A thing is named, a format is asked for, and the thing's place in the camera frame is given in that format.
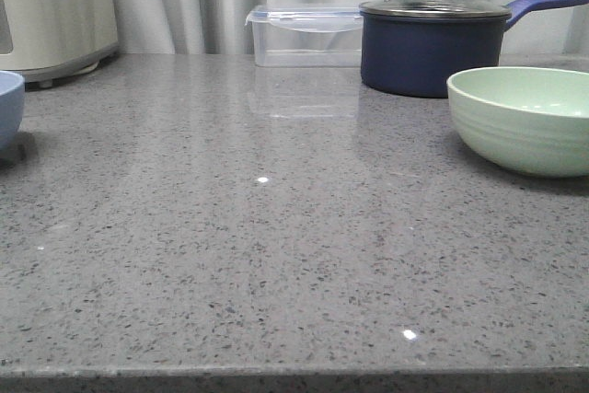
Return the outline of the clear plastic food container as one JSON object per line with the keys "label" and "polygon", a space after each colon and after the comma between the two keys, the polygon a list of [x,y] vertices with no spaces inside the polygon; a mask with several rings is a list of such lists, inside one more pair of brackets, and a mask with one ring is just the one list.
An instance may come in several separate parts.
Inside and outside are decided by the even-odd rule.
{"label": "clear plastic food container", "polygon": [[255,64],[261,67],[355,67],[361,62],[363,17],[356,6],[255,6]]}

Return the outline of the blue bowl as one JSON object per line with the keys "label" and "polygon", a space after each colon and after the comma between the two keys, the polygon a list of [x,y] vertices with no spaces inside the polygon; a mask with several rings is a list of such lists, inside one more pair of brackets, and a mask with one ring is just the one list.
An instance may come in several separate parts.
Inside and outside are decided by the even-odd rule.
{"label": "blue bowl", "polygon": [[1,148],[14,139],[23,118],[25,81],[20,74],[1,72]]}

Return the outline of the green bowl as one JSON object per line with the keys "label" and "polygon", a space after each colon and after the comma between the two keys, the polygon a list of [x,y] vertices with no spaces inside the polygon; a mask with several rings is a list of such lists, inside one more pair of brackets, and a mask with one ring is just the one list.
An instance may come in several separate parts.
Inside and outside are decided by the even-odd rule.
{"label": "green bowl", "polygon": [[588,173],[588,75],[529,66],[451,75],[447,92],[461,139],[492,163],[550,178]]}

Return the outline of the white kitchen appliance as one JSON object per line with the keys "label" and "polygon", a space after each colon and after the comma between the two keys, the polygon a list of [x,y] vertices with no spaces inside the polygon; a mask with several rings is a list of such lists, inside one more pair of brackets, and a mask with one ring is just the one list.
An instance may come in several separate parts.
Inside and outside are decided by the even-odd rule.
{"label": "white kitchen appliance", "polygon": [[113,0],[1,0],[1,67],[51,87],[116,53]]}

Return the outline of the blue saucepan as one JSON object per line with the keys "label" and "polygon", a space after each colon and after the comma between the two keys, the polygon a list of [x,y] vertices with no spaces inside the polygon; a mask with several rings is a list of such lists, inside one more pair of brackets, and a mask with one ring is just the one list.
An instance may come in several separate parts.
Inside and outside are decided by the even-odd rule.
{"label": "blue saucepan", "polygon": [[587,2],[515,0],[498,13],[480,17],[394,16],[361,6],[362,81],[371,88],[397,95],[445,98],[449,76],[498,64],[503,34],[522,16]]}

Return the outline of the glass lid with blue knob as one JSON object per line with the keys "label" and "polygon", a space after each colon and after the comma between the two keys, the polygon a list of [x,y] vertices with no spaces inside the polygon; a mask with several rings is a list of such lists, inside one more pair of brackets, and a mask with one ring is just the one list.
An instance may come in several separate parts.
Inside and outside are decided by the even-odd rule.
{"label": "glass lid with blue knob", "polygon": [[404,18],[509,17],[506,6],[486,0],[378,0],[359,5],[361,13]]}

